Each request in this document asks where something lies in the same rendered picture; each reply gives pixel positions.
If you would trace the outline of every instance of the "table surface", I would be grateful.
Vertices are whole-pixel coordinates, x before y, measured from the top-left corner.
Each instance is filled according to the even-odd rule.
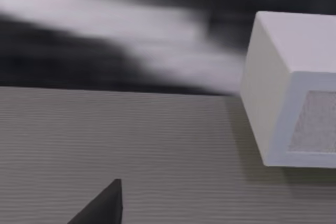
[[[67,223],[115,178],[123,223],[335,223],[335,170],[263,166],[238,98],[0,93],[0,223]]]

